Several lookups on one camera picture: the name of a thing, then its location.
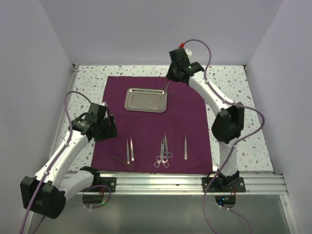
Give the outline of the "thin pointed steel tweezers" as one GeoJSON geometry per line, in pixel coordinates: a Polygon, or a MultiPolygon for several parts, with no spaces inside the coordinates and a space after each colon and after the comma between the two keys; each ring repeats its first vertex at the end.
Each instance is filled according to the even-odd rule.
{"type": "Polygon", "coordinates": [[[134,166],[131,165],[131,164],[128,164],[127,162],[115,157],[115,156],[112,156],[112,158],[114,158],[115,160],[117,160],[118,162],[122,163],[124,166],[126,166],[127,168],[133,170],[134,166]]]}

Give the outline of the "stainless steel instrument tray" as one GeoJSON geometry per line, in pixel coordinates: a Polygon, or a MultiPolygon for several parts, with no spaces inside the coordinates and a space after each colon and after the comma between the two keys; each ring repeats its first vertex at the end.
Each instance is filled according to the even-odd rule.
{"type": "Polygon", "coordinates": [[[165,90],[129,88],[124,108],[128,111],[164,113],[167,109],[165,90]]]}

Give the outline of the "purple cloth wrap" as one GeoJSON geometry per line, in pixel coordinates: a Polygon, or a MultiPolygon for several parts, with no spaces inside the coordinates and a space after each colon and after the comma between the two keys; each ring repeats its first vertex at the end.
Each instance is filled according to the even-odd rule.
{"type": "Polygon", "coordinates": [[[109,77],[103,100],[115,117],[118,136],[95,144],[92,167],[102,171],[208,174],[212,171],[206,105],[201,96],[184,83],[169,82],[167,109],[164,113],[128,111],[124,108],[129,88],[163,89],[165,78],[109,77]],[[154,167],[160,154],[161,142],[167,136],[169,167],[154,167]],[[187,136],[188,159],[184,160],[184,139],[187,136]],[[133,170],[118,162],[127,162],[126,140],[133,140],[133,170]]]}

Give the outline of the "steel surgical scissors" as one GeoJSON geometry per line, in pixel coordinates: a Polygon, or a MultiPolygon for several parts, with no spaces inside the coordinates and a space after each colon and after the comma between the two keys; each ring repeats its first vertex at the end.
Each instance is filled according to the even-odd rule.
{"type": "Polygon", "coordinates": [[[163,163],[164,163],[164,139],[161,142],[160,154],[156,157],[156,162],[154,163],[154,167],[158,168],[163,163]]]}

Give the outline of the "steel scalpel handle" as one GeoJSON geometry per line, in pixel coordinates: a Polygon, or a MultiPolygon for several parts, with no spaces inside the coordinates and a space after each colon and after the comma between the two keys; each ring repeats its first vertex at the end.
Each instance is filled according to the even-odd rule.
{"type": "Polygon", "coordinates": [[[187,152],[187,136],[185,135],[184,139],[184,160],[188,159],[188,152],[187,152]]]}

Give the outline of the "steel needle holder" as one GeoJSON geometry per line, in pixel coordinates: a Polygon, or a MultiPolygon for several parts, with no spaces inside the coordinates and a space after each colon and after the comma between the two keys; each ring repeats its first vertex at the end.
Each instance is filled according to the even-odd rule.
{"type": "Polygon", "coordinates": [[[168,158],[165,155],[165,150],[164,150],[164,163],[162,165],[164,166],[164,168],[169,167],[169,162],[168,162],[168,158]]]}

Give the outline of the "small steel hemostat clamp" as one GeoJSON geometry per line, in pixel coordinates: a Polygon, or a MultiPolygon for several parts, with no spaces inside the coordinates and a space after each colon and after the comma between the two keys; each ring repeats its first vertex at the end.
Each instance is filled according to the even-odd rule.
{"type": "Polygon", "coordinates": [[[171,152],[169,152],[169,147],[168,147],[168,140],[167,140],[167,136],[164,135],[164,146],[165,146],[165,155],[167,158],[172,158],[173,154],[171,152]]]}

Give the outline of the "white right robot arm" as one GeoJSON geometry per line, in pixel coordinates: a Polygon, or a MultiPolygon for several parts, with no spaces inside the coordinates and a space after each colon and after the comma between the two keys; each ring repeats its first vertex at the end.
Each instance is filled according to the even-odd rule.
{"type": "Polygon", "coordinates": [[[198,62],[190,62],[183,47],[169,52],[171,63],[166,78],[183,82],[193,88],[208,104],[215,115],[211,132],[219,143],[220,163],[213,177],[202,179],[207,192],[231,192],[243,184],[237,167],[235,141],[244,128],[244,109],[237,107],[218,88],[205,78],[205,70],[198,62]]]}

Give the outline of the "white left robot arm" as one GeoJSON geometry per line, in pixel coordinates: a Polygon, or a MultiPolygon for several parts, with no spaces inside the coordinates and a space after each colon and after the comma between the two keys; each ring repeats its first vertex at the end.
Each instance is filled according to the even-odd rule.
{"type": "Polygon", "coordinates": [[[92,192],[103,187],[99,171],[83,166],[68,180],[65,174],[87,144],[117,137],[115,118],[109,113],[106,102],[91,103],[88,112],[71,121],[66,139],[47,163],[33,176],[20,183],[24,208],[51,219],[57,218],[65,204],[84,189],[92,192]]]}

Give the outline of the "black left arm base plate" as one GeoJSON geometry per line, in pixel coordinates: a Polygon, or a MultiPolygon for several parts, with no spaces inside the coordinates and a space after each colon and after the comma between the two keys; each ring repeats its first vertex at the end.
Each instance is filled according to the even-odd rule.
{"type": "Polygon", "coordinates": [[[91,187],[85,188],[83,192],[109,192],[114,193],[116,190],[117,178],[116,177],[99,177],[91,187]]]}

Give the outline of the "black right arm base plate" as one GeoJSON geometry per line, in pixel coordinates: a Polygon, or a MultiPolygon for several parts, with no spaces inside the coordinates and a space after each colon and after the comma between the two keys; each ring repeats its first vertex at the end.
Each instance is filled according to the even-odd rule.
{"type": "Polygon", "coordinates": [[[216,178],[213,174],[201,178],[203,192],[208,193],[244,193],[246,192],[245,182],[240,172],[234,175],[224,176],[220,173],[216,178]]]}

